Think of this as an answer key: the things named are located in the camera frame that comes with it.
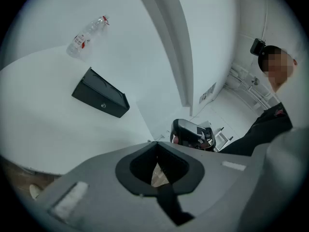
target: round table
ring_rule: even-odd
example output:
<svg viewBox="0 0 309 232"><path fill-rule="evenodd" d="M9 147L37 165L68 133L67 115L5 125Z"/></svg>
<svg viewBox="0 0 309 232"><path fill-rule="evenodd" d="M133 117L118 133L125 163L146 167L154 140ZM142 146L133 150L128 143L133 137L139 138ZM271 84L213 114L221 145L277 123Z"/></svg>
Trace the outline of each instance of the round table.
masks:
<svg viewBox="0 0 309 232"><path fill-rule="evenodd" d="M30 170L65 174L93 156L153 140L129 94L121 118L71 96L90 66L65 50L36 52L1 70L1 155Z"/></svg>

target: black jacket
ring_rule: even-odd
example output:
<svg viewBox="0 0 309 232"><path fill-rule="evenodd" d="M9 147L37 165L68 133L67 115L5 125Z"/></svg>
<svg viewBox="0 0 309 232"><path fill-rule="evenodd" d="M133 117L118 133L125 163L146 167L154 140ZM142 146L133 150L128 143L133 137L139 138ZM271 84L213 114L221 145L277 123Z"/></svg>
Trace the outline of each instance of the black jacket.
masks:
<svg viewBox="0 0 309 232"><path fill-rule="evenodd" d="M279 134L292 128L282 103L265 110L242 138L234 141L220 153L251 156L257 145L270 143Z"/></svg>

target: white label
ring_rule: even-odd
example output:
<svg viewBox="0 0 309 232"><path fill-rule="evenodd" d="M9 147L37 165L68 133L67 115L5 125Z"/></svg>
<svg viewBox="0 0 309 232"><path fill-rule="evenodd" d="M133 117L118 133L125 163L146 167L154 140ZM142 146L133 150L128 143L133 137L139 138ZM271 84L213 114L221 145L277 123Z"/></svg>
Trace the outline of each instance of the white label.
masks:
<svg viewBox="0 0 309 232"><path fill-rule="evenodd" d="M229 161L226 161L226 160L222 162L222 165L225 166L225 167L237 169L237 170L240 170L240 171L244 171L245 168L246 168L245 165L229 162Z"/></svg>
<svg viewBox="0 0 309 232"><path fill-rule="evenodd" d="M74 38L73 44L75 45L76 48L78 48L82 45L82 43L84 43L84 41L85 41L85 36L83 34L78 34Z"/></svg>
<svg viewBox="0 0 309 232"><path fill-rule="evenodd" d="M87 193L89 185L79 181L69 190L69 192L52 208L51 212L57 218L67 221L77 204Z"/></svg>

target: black opening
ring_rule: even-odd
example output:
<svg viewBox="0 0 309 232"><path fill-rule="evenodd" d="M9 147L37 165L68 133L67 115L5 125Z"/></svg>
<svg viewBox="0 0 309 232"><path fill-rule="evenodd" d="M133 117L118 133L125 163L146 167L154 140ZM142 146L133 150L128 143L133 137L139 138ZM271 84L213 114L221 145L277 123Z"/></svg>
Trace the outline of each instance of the black opening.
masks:
<svg viewBox="0 0 309 232"><path fill-rule="evenodd" d="M155 188L151 186L151 179L157 163L169 183ZM131 193L156 197L176 225L194 218L182 211L177 198L177 195L194 191L204 176L203 165L193 157L166 144L152 142L123 157L115 171L119 182Z"/></svg>

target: bottle label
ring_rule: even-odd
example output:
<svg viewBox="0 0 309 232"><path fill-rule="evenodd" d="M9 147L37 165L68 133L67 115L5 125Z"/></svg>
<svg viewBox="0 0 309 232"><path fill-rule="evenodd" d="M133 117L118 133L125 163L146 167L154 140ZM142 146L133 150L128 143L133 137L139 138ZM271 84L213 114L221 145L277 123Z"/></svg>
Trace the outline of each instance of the bottle label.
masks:
<svg viewBox="0 0 309 232"><path fill-rule="evenodd" d="M85 36L83 34L78 34L73 40L73 44L76 48L81 47L84 42Z"/></svg>

